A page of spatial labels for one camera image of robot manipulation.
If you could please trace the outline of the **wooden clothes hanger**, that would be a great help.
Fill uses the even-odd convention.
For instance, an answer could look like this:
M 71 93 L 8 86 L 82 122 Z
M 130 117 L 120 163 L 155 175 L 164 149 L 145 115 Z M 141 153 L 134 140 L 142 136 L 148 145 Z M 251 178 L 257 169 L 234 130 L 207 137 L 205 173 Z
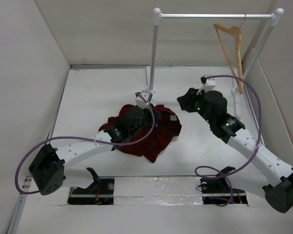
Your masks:
M 244 92 L 244 76 L 243 76 L 243 70 L 242 70 L 242 60 L 241 60 L 241 44 L 242 44 L 242 30 L 240 26 L 233 26 L 230 28 L 226 28 L 218 23 L 215 23 L 213 25 L 216 34 L 218 36 L 220 45 L 222 47 L 222 50 L 224 52 L 225 58 L 227 60 L 227 63 L 231 69 L 232 74 L 236 77 L 235 81 L 237 83 L 238 93 L 242 94 Z M 225 47 L 224 41 L 221 37 L 221 32 L 228 34 L 233 37 L 234 39 L 234 48 L 235 48 L 235 59 L 236 59 L 236 65 L 237 65 L 237 74 L 234 71 L 233 63 L 230 59 L 230 56 L 228 54 L 228 51 Z

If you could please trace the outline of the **dark red t shirt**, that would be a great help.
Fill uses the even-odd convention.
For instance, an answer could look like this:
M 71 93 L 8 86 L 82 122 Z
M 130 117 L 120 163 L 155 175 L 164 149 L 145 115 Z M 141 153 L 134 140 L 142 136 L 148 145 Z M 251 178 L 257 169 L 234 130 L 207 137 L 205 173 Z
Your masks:
M 120 109 L 118 116 L 109 117 L 107 123 L 103 124 L 98 130 L 102 131 L 112 126 L 112 124 L 120 120 L 133 107 L 134 105 L 131 104 L 124 105 Z M 157 156 L 170 144 L 172 139 L 179 136 L 182 125 L 177 115 L 162 104 L 156 105 L 154 109 L 154 111 L 161 113 L 161 115 L 152 133 L 143 141 L 134 145 L 123 146 L 119 151 L 129 155 L 144 156 L 149 162 L 154 163 Z M 130 142 L 144 137 L 149 130 L 150 126 L 145 127 Z

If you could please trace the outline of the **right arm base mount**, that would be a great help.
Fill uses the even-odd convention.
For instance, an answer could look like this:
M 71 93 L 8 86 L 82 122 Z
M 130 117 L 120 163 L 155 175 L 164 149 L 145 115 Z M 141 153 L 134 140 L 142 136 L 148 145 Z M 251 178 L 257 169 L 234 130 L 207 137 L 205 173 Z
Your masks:
M 228 182 L 224 179 L 208 180 L 201 178 L 201 184 L 197 190 L 202 192 L 203 204 L 225 205 L 231 196 Z M 233 188 L 233 195 L 230 204 L 248 204 L 246 192 Z

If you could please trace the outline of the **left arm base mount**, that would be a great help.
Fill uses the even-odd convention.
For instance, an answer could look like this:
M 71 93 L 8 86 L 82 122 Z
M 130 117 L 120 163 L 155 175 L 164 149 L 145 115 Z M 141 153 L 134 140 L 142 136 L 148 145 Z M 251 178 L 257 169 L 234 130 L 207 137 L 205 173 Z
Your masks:
M 113 205 L 114 177 L 99 177 L 93 168 L 86 169 L 91 174 L 86 187 L 70 187 L 67 203 L 70 205 Z

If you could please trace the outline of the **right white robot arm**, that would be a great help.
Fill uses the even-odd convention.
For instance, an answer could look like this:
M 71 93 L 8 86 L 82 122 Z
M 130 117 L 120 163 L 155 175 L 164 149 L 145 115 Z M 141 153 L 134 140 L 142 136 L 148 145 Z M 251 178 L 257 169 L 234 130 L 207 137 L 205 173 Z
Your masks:
M 264 176 L 255 181 L 233 177 L 240 169 L 228 166 L 216 175 L 202 175 L 202 179 L 216 179 L 217 189 L 222 192 L 236 183 L 240 189 L 264 197 L 272 208 L 283 214 L 292 208 L 293 166 L 259 144 L 240 120 L 228 114 L 227 100 L 222 93 L 189 88 L 177 101 L 183 111 L 198 113 L 216 137 L 242 154 Z

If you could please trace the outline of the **white metal clothes rack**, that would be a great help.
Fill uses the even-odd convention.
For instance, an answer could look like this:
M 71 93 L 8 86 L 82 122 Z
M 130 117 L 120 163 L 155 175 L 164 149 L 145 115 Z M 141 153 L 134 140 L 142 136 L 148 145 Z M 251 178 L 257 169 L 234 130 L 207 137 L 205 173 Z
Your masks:
M 155 78 L 155 60 L 156 60 L 156 49 L 158 39 L 158 29 L 161 20 L 175 20 L 175 19 L 231 19 L 231 20 L 268 20 L 270 22 L 266 32 L 262 36 L 260 43 L 255 50 L 255 53 L 246 68 L 243 71 L 244 80 L 247 78 L 249 72 L 253 68 L 254 63 L 258 59 L 264 45 L 266 44 L 271 32 L 279 22 L 280 18 L 284 14 L 283 8 L 277 8 L 271 14 L 164 14 L 160 8 L 153 9 L 153 34 L 152 34 L 152 48 L 151 48 L 151 62 L 150 66 L 146 68 L 146 77 L 148 78 L 148 86 L 146 90 L 152 92 L 151 103 L 155 103 L 154 94 L 156 89 L 154 87 Z

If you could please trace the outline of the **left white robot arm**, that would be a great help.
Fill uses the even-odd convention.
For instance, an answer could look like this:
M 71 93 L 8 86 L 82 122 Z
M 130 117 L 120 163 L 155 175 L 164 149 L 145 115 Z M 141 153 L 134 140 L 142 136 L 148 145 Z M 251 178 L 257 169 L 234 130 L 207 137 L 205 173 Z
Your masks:
M 77 137 L 77 143 L 60 148 L 42 146 L 29 166 L 39 193 L 49 195 L 58 190 L 68 178 L 68 169 L 79 162 L 143 141 L 149 134 L 136 141 L 132 139 L 146 127 L 153 131 L 160 116 L 151 104 L 145 109 L 133 106 L 120 120 L 91 138 Z

